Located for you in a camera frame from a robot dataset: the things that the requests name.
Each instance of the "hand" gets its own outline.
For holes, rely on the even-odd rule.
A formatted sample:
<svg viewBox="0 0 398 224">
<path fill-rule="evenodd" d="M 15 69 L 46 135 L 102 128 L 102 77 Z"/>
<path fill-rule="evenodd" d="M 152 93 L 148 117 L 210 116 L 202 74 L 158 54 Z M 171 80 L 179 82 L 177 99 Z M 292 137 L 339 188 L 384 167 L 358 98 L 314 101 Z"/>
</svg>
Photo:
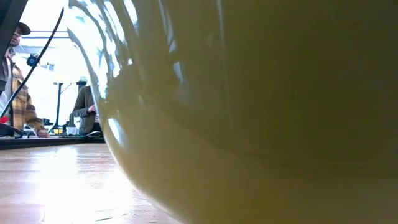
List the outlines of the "hand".
<svg viewBox="0 0 398 224">
<path fill-rule="evenodd" d="M 95 108 L 95 105 L 91 105 L 89 108 L 88 108 L 88 110 L 87 110 L 88 112 L 94 112 L 94 113 L 97 113 L 97 111 L 96 111 L 96 108 Z"/>
<path fill-rule="evenodd" d="M 48 138 L 50 137 L 49 133 L 46 130 L 40 130 L 37 132 L 37 136 L 40 138 Z"/>
</svg>

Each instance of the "beard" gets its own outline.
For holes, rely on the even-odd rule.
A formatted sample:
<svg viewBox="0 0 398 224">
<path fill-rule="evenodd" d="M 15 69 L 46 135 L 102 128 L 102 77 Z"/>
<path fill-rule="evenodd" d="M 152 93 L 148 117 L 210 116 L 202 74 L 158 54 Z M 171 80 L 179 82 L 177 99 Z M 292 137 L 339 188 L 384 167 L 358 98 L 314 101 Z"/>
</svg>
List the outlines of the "beard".
<svg viewBox="0 0 398 224">
<path fill-rule="evenodd" d="M 11 40 L 8 43 L 8 47 L 18 47 L 18 45 L 19 45 L 19 41 L 17 42 L 17 41 Z"/>
</svg>

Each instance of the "black cable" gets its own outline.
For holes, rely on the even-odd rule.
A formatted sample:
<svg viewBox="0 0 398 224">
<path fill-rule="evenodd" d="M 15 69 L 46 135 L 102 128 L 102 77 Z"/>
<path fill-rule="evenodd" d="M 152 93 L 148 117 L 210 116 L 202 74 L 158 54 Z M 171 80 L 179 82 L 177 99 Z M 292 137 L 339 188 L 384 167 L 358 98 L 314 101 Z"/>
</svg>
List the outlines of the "black cable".
<svg viewBox="0 0 398 224">
<path fill-rule="evenodd" d="M 16 139 L 22 138 L 24 133 L 10 125 L 0 123 L 0 136 L 14 136 Z"/>
<path fill-rule="evenodd" d="M 29 71 L 29 73 L 27 74 L 27 76 L 26 76 L 26 78 L 24 79 L 24 81 L 21 83 L 21 85 L 19 86 L 19 88 L 12 94 L 12 96 L 11 96 L 10 99 L 8 100 L 6 106 L 4 107 L 4 109 L 3 109 L 2 113 L 1 113 L 0 118 L 2 118 L 2 117 L 6 114 L 7 110 L 8 110 L 9 107 L 11 106 L 12 101 L 13 101 L 14 98 L 17 96 L 17 94 L 20 92 L 20 90 L 24 87 L 24 85 L 25 85 L 26 82 L 28 81 L 30 75 L 32 74 L 33 70 L 34 70 L 35 67 L 37 66 L 37 64 L 38 64 L 38 62 L 40 61 L 40 59 L 42 58 L 44 52 L 47 50 L 47 47 L 49 47 L 50 42 L 51 42 L 51 40 L 53 39 L 53 37 L 54 37 L 54 35 L 55 35 L 55 33 L 56 33 L 57 29 L 58 29 L 58 26 L 59 26 L 60 23 L 61 23 L 62 16 L 63 16 L 63 8 L 62 8 L 62 10 L 61 10 L 60 17 L 58 18 L 58 21 L 57 21 L 57 23 L 56 23 L 56 25 L 55 25 L 55 27 L 54 27 L 54 30 L 53 30 L 52 33 L 51 33 L 50 38 L 48 39 L 47 43 L 44 45 L 43 50 L 41 51 L 40 55 L 37 57 L 37 60 L 35 61 L 35 63 L 32 65 L 32 68 L 30 69 L 30 71 Z"/>
</svg>

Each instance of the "yellow bowl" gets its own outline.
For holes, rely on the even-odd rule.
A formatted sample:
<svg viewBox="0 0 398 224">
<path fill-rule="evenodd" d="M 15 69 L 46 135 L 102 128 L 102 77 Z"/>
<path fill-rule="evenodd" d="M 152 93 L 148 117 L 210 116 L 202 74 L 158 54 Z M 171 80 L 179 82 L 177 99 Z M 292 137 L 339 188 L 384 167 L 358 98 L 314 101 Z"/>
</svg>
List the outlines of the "yellow bowl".
<svg viewBox="0 0 398 224">
<path fill-rule="evenodd" d="M 174 217 L 398 220 L 391 1 L 69 6 L 106 142 Z"/>
</svg>

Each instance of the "desk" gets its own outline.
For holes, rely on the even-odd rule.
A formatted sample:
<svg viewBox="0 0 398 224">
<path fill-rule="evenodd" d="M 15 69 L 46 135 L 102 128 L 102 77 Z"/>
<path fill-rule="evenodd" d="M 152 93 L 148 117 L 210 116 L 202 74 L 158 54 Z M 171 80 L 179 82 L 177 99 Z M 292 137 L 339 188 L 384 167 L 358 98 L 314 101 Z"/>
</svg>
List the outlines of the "desk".
<svg viewBox="0 0 398 224">
<path fill-rule="evenodd" d="M 0 180 L 2 224 L 179 223 L 132 187 L 105 144 L 2 150 Z"/>
</svg>

